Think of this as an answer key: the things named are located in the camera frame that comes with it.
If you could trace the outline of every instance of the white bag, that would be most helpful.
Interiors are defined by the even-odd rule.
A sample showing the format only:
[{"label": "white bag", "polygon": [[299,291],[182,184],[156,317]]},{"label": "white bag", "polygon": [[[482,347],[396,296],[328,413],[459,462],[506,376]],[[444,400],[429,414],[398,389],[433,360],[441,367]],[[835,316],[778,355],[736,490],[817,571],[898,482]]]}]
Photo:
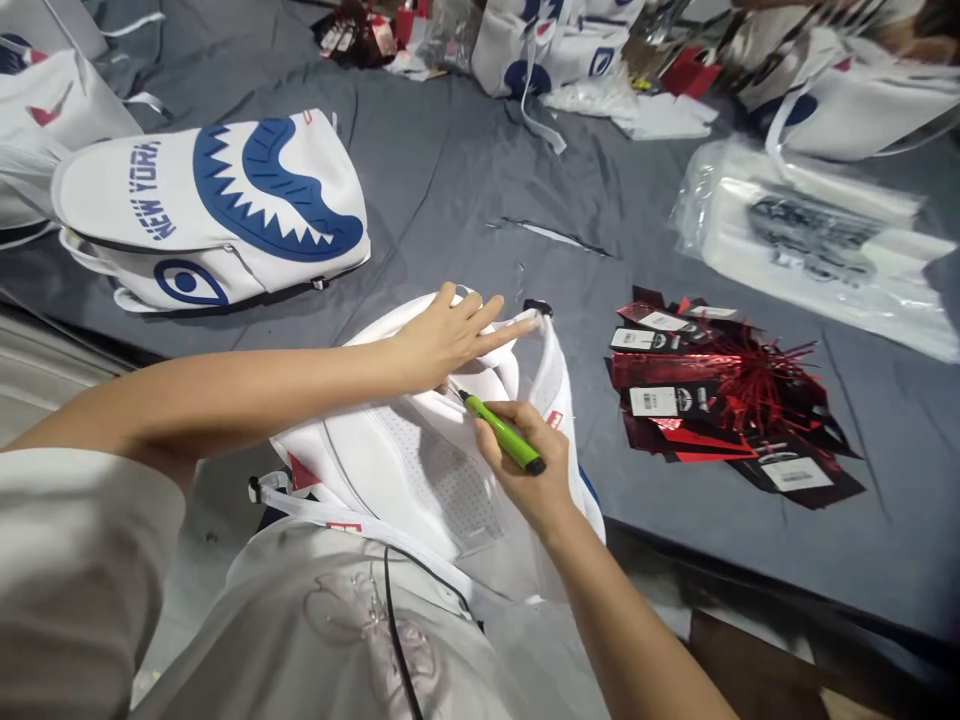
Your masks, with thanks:
[{"label": "white bag", "polygon": [[782,144],[814,157],[862,160],[960,104],[960,70],[896,62],[869,40],[841,42],[827,28],[805,31],[771,67],[739,98],[772,151]]},{"label": "white bag", "polygon": [[[433,298],[427,295],[395,309],[347,344],[393,335]],[[514,321],[535,314],[529,310]],[[481,371],[461,371],[452,379],[482,400],[527,400],[567,435],[571,497],[605,539],[599,506],[580,477],[570,381],[549,315],[541,315],[541,335],[543,357],[529,388],[520,389],[513,343],[480,358]],[[445,577],[468,598],[564,599],[552,563],[480,455],[473,424],[459,399],[436,391],[405,396],[304,423],[272,442],[285,462],[305,469],[311,483],[316,480],[295,487],[300,496],[309,493],[322,501],[292,500],[302,503],[307,513],[349,511],[361,518],[360,527],[349,529],[361,534],[364,519],[380,521],[398,537],[426,548],[424,561],[455,566]],[[351,522],[350,516],[337,517],[331,515],[332,522]],[[456,580],[464,575],[475,589]]]},{"label": "white bag", "polygon": [[0,248],[28,242],[54,218],[57,165],[103,139],[143,132],[93,66],[75,50],[42,58],[5,43],[23,69],[0,74]]},{"label": "white bag", "polygon": [[360,181],[318,110],[94,145],[57,170],[53,205],[61,244],[131,312],[229,305],[370,257]]},{"label": "white bag", "polygon": [[75,49],[94,60],[107,51],[107,41],[80,0],[0,0],[0,33],[46,54]]},{"label": "white bag", "polygon": [[527,96],[605,75],[619,62],[642,7],[642,0],[491,0],[473,49],[473,74],[488,95],[520,100],[527,127],[559,154],[566,143],[530,118]]},{"label": "white bag", "polygon": [[733,138],[697,150],[675,217],[681,252],[721,275],[956,364],[960,339],[925,273],[956,244],[914,230],[921,206],[813,164],[778,167]]}]

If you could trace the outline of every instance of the green marker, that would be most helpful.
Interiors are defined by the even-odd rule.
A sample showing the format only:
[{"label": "green marker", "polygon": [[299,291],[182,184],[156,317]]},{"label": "green marker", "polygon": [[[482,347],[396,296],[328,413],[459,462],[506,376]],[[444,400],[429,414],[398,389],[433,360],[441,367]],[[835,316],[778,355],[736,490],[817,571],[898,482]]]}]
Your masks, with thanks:
[{"label": "green marker", "polygon": [[513,458],[513,461],[522,467],[530,475],[539,475],[547,469],[547,464],[543,462],[540,454],[530,447],[526,441],[520,437],[516,430],[507,425],[503,420],[494,415],[480,398],[471,395],[465,390],[457,390],[463,404],[478,418],[482,418],[490,423],[493,428],[493,434],[497,438],[497,443],[504,451]]}]

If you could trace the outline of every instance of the black buckle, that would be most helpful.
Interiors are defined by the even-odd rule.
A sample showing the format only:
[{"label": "black buckle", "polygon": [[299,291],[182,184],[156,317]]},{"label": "black buckle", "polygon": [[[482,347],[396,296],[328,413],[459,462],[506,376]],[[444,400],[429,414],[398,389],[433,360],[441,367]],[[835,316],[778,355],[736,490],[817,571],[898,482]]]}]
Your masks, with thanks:
[{"label": "black buckle", "polygon": [[257,505],[263,504],[263,494],[260,492],[260,478],[251,476],[247,481],[247,491],[250,494],[250,500]]},{"label": "black buckle", "polygon": [[550,317],[553,317],[553,308],[550,307],[543,300],[534,300],[532,298],[527,298],[526,300],[523,301],[523,309],[524,311],[536,310],[542,315],[548,315]]}]

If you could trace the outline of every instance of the tag stack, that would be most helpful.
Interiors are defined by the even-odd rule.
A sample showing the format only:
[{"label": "tag stack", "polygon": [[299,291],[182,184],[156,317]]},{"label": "tag stack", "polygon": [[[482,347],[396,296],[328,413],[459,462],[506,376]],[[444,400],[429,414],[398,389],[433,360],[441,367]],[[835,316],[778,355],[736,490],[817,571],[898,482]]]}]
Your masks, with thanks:
[{"label": "tag stack", "polygon": [[791,350],[757,339],[737,311],[634,288],[610,344],[630,447],[668,462],[725,460],[756,487],[811,510],[864,491],[835,456],[861,459],[827,393]]}]

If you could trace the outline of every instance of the gray fabric surface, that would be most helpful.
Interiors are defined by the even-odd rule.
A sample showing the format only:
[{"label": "gray fabric surface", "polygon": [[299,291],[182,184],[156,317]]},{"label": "gray fabric surface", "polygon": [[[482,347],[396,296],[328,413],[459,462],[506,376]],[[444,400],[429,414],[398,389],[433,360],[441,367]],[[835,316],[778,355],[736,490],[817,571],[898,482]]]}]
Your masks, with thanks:
[{"label": "gray fabric surface", "polygon": [[[545,299],[570,368],[581,463],[607,516],[893,624],[960,639],[960,369],[676,253],[668,216],[697,143],[630,143],[606,121],[561,116],[569,149],[556,157],[515,121],[515,103],[485,97],[470,80],[415,84],[318,60],[302,22],[317,12],[279,0],[88,4],[102,27],[157,6],[168,15],[162,31],[119,41],[130,59],[104,70],[115,87],[147,89],[176,116],[169,125],[138,116],[147,130],[336,111],[364,189],[373,258],[323,292],[291,290],[219,315],[143,318],[115,307],[104,278],[45,239],[0,259],[0,282],[25,302],[177,356],[340,343],[447,279],[502,293],[510,310],[524,297]],[[931,196],[943,231],[960,237],[958,155],[944,139],[866,166]],[[611,257],[487,227],[503,216],[575,234]],[[960,308],[956,266],[951,257],[937,272],[951,309]],[[667,465],[630,450],[603,358],[631,283],[740,308],[784,346],[818,340],[816,372],[866,458],[845,465],[867,493],[811,512],[723,464]]]}]

